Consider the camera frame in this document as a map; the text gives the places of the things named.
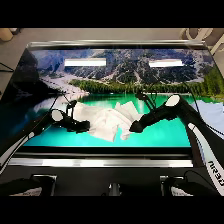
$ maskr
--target robotic arm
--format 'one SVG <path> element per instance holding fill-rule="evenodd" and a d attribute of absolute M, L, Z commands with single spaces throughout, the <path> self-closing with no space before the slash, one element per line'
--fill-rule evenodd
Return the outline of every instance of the robotic arm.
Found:
<path fill-rule="evenodd" d="M 4 171 L 14 153 L 22 145 L 30 138 L 40 135 L 51 125 L 66 128 L 69 132 L 74 131 L 76 133 L 81 133 L 88 131 L 90 128 L 89 121 L 76 121 L 72 117 L 73 113 L 71 117 L 68 116 L 68 109 L 72 109 L 73 112 L 74 105 L 69 104 L 66 113 L 56 109 L 50 110 L 37 119 L 30 121 L 21 132 L 6 141 L 4 145 L 0 147 L 0 174 Z"/>
<path fill-rule="evenodd" d="M 146 101 L 147 96 L 139 93 L 137 98 Z M 216 135 L 203 121 L 200 114 L 179 95 L 172 95 L 160 107 L 134 121 L 131 132 L 141 133 L 147 126 L 160 120 L 179 117 L 182 123 L 196 136 L 201 145 L 204 164 L 218 192 L 224 196 L 224 140 Z"/>

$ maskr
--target forest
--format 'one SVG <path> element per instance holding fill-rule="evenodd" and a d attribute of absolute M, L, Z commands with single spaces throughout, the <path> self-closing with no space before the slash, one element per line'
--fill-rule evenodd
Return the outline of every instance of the forest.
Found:
<path fill-rule="evenodd" d="M 158 93 L 189 93 L 188 87 L 198 96 L 221 96 L 224 98 L 224 79 L 217 67 L 213 67 L 205 75 L 203 82 L 187 82 L 187 86 L 180 84 L 135 84 L 134 82 L 122 84 L 115 81 L 100 83 L 96 81 L 75 80 L 70 81 L 71 85 L 90 93 L 136 93 L 158 92 Z"/>

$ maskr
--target logo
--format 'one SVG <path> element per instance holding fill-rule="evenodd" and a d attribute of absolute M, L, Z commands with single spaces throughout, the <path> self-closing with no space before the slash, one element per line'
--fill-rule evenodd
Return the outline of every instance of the logo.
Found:
<path fill-rule="evenodd" d="M 224 180 L 222 178 L 222 175 L 219 173 L 218 169 L 215 167 L 214 162 L 209 161 L 208 163 L 210 164 L 210 168 L 212 169 L 212 172 L 215 174 L 215 177 L 218 180 L 219 184 L 223 187 Z"/>

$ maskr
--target table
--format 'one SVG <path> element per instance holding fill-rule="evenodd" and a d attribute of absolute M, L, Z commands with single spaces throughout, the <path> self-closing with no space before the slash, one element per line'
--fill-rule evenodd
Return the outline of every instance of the table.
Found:
<path fill-rule="evenodd" d="M 66 66 L 68 59 L 72 66 Z M 84 63 L 98 61 L 102 66 L 77 65 L 80 59 Z M 158 60 L 181 64 L 150 67 L 150 63 Z M 182 94 L 193 103 L 189 89 L 182 84 L 184 81 L 197 99 L 217 102 L 212 86 L 217 85 L 215 94 L 220 95 L 222 82 L 215 83 L 220 80 L 220 75 L 209 50 L 200 41 L 29 43 L 1 100 L 0 143 L 48 110 L 61 91 L 68 100 L 91 106 L 113 108 L 116 102 L 132 101 L 139 113 L 148 113 L 147 106 L 134 97 L 138 89 L 152 92 L 150 85 L 154 84 L 153 92 L 158 92 L 157 106 L 172 93 Z M 66 104 L 67 100 L 60 96 L 54 108 L 65 110 Z M 119 135 L 120 132 L 114 142 L 106 142 L 88 133 L 76 135 L 52 127 L 30 139 L 9 164 L 55 167 L 203 165 L 196 139 L 178 119 L 172 123 L 161 121 L 141 135 L 131 134 L 126 141 Z"/>

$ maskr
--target table surface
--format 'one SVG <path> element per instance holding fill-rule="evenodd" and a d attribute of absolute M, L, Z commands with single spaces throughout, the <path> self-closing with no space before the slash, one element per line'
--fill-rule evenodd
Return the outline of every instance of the table surface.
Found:
<path fill-rule="evenodd" d="M 103 59 L 106 66 L 65 66 L 66 59 Z M 179 60 L 182 66 L 149 65 L 149 62 L 167 59 Z M 223 94 L 223 77 L 202 42 L 30 43 L 1 100 L 0 144 L 22 130 L 31 119 L 46 112 L 61 91 L 66 93 L 69 101 L 77 100 L 104 108 L 114 108 L 116 102 L 124 104 L 132 101 L 138 112 L 144 114 L 149 109 L 135 98 L 136 91 L 157 92 L 157 107 L 172 93 L 182 94 L 189 103 L 193 103 L 183 82 L 189 85 L 197 99 L 204 102 L 218 102 L 215 97 Z M 60 96 L 53 108 L 65 110 L 66 105 L 67 100 Z M 130 153 L 132 148 L 134 154 L 146 154 L 150 149 L 154 153 L 161 149 L 162 153 L 169 154 L 186 152 L 191 147 L 179 119 L 163 120 L 142 134 L 131 134 L 126 141 L 120 139 L 120 134 L 121 130 L 114 142 L 108 142 L 88 133 L 75 134 L 51 127 L 30 139 L 21 149 L 28 152 L 35 148 L 38 152 L 41 147 L 41 152 L 46 150 L 52 153 L 88 151 L 94 154 L 100 151 L 101 154 L 109 154 L 116 151 L 116 154 L 125 154 Z"/>

